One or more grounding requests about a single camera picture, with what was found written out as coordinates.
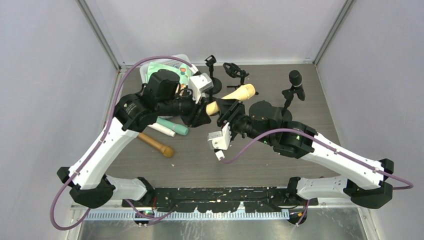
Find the beige microphone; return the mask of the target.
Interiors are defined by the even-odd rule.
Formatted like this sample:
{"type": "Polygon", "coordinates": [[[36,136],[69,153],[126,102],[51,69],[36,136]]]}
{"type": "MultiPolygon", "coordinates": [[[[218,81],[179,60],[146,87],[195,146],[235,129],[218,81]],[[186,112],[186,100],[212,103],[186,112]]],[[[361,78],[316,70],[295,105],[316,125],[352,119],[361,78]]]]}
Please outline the beige microphone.
{"type": "Polygon", "coordinates": [[[250,83],[244,84],[240,86],[239,88],[237,88],[232,93],[225,95],[221,98],[217,98],[215,101],[209,103],[205,108],[205,112],[208,116],[218,113],[219,112],[218,100],[235,99],[239,101],[246,101],[255,95],[256,95],[255,87],[250,83]]]}

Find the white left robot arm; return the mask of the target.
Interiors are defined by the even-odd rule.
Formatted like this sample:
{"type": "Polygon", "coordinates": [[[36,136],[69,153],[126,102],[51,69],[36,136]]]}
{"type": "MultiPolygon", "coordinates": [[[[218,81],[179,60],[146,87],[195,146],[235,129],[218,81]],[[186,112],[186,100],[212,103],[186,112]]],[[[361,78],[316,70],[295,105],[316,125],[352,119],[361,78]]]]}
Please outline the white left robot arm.
{"type": "Polygon", "coordinates": [[[127,94],[116,104],[112,119],[87,152],[57,174],[70,187],[78,204],[96,209],[110,200],[149,203],[153,187],[143,177],[116,178],[106,174],[119,153],[158,117],[179,116],[188,127],[209,124],[205,93],[213,87],[206,73],[196,73],[181,88],[180,77],[170,70],[153,73],[139,92],[127,94]]]}

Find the black microphone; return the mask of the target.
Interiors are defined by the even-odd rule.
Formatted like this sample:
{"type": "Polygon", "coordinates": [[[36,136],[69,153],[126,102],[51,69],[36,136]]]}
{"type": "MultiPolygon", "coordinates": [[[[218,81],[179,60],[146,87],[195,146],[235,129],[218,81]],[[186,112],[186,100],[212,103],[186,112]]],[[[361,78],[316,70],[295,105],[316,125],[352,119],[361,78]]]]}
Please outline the black microphone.
{"type": "Polygon", "coordinates": [[[289,73],[289,81],[292,85],[292,90],[297,95],[300,101],[305,101],[306,94],[302,85],[302,75],[298,70],[292,70],[289,73]]]}

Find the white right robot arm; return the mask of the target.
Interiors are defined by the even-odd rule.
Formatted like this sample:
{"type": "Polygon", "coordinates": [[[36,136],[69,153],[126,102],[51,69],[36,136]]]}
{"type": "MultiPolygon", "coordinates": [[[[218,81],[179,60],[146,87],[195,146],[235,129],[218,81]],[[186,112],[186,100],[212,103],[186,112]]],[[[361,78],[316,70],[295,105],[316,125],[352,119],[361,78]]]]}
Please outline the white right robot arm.
{"type": "Polygon", "coordinates": [[[289,198],[340,198],[379,209],[393,197],[394,188],[387,183],[394,171],[393,161],[370,160],[333,143],[314,128],[294,121],[286,107],[262,100],[245,109],[240,100],[218,99],[206,111],[218,114],[217,125],[229,133],[230,140],[237,135],[250,138],[282,156],[309,161],[336,173],[316,179],[291,177],[285,190],[289,198]]]}

